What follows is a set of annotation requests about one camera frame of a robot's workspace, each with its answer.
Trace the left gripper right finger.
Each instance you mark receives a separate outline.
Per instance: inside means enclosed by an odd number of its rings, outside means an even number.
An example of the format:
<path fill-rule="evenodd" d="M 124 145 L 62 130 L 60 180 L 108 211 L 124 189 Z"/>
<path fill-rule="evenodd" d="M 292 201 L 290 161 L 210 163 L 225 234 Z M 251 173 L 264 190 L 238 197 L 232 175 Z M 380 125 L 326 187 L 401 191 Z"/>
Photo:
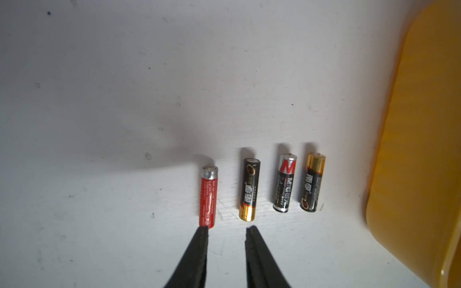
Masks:
<path fill-rule="evenodd" d="M 256 226 L 246 229 L 248 288 L 290 288 Z"/>

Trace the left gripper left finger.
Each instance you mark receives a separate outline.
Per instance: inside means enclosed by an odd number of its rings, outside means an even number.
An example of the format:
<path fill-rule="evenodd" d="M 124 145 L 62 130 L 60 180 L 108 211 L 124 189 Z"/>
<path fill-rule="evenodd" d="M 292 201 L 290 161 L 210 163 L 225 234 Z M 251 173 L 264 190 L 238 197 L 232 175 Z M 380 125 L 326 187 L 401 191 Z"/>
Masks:
<path fill-rule="evenodd" d="M 165 288 L 204 288 L 208 227 L 198 227 Z"/>

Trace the red white battery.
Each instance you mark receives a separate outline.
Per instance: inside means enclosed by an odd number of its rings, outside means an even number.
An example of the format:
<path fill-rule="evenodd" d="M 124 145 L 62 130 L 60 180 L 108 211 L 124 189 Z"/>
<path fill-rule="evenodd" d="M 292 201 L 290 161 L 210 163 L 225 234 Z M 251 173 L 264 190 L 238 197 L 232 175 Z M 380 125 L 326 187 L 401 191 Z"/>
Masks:
<path fill-rule="evenodd" d="M 218 167 L 205 165 L 201 170 L 199 225 L 214 227 L 216 218 Z"/>

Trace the black red silver battery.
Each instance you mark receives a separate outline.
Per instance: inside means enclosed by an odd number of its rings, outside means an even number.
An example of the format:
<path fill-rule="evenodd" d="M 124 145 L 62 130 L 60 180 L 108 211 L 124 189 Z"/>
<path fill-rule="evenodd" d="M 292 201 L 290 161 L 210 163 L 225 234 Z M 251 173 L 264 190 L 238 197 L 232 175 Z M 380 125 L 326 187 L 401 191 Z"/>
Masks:
<path fill-rule="evenodd" d="M 289 210 L 296 163 L 297 156 L 292 153 L 286 153 L 280 156 L 273 202 L 273 208 L 277 212 L 286 213 Z"/>

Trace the black gold battery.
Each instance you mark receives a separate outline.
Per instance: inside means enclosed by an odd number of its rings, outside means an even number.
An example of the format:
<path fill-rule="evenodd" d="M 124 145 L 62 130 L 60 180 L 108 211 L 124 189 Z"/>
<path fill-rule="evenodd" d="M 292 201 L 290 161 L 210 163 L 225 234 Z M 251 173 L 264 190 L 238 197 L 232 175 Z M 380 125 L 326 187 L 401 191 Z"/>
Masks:
<path fill-rule="evenodd" d="M 307 212 L 315 212 L 317 209 L 325 160 L 326 156 L 318 152 L 309 153 L 307 156 L 304 193 L 300 204 Z"/>

